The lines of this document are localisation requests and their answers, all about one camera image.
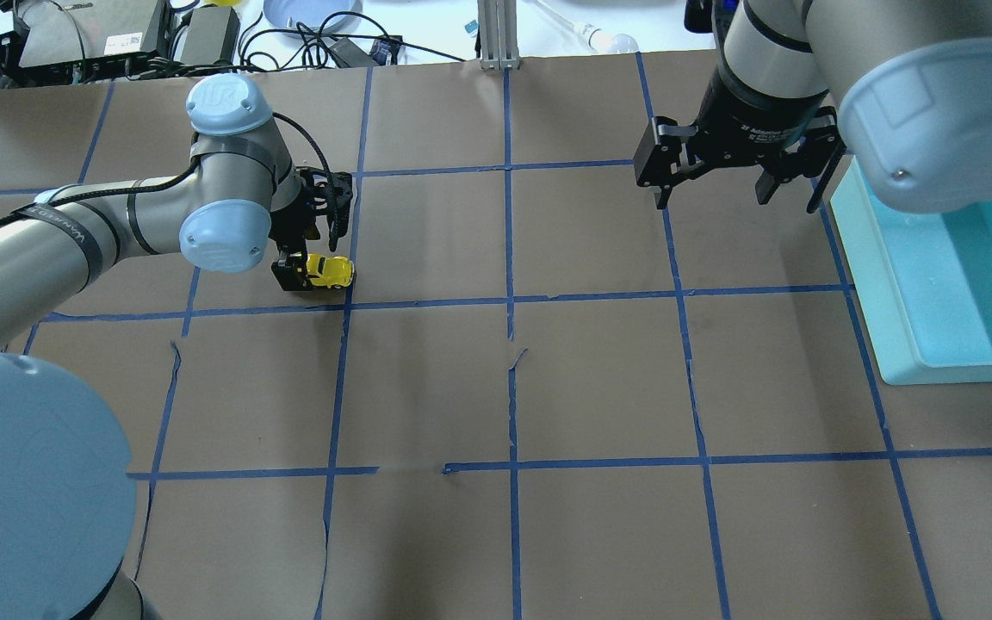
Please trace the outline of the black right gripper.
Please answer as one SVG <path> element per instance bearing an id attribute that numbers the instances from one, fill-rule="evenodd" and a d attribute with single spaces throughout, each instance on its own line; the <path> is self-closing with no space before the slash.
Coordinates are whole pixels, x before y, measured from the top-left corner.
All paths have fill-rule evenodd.
<path id="1" fill-rule="evenodd" d="M 847 148 L 837 111 L 824 94 L 783 99 L 739 95 L 727 83 L 711 82 L 699 114 L 690 123 L 651 117 L 633 157 L 638 187 L 650 188 L 657 209 L 668 208 L 673 189 L 704 174 L 759 166 L 757 204 L 796 177 L 818 179 L 815 194 L 829 184 Z"/>

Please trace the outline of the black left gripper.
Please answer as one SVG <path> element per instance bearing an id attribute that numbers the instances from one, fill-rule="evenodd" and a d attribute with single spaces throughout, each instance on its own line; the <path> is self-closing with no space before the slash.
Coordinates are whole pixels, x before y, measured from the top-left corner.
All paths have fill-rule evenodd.
<path id="1" fill-rule="evenodd" d="M 339 240 L 350 227 L 354 177 L 345 171 L 328 173 L 316 168 L 298 168 L 295 175 L 298 194 L 271 215 L 270 238 L 280 251 L 270 271 L 283 291 L 306 293 L 313 289 L 306 242 L 319 238 L 316 222 L 324 217 L 328 250 L 338 250 Z"/>

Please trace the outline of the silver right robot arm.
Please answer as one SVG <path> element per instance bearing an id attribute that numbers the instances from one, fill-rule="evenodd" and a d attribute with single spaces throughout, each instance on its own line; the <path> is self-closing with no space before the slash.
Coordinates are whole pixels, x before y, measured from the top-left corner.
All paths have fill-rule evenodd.
<path id="1" fill-rule="evenodd" d="M 851 153 L 886 207 L 992 201 L 992 1 L 690 1 L 719 60 L 694 121 L 656 116 L 633 157 L 665 208 L 677 185 L 759 166 L 755 194 Z"/>

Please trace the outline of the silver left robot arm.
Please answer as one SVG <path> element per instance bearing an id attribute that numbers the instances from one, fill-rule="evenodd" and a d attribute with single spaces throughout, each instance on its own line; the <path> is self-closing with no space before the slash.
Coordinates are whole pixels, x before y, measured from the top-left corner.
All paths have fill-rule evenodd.
<path id="1" fill-rule="evenodd" d="M 189 164 L 173 177 L 73 184 L 0 219 L 0 619 L 154 619 L 125 573 L 138 489 L 110 405 L 59 365 L 5 350 L 12 338 L 125 260 L 180 254 L 245 272 L 277 250 L 287 291 L 346 288 L 351 262 L 315 258 L 318 219 L 335 250 L 354 180 L 296 164 L 277 113 L 250 78 L 190 88 Z"/>

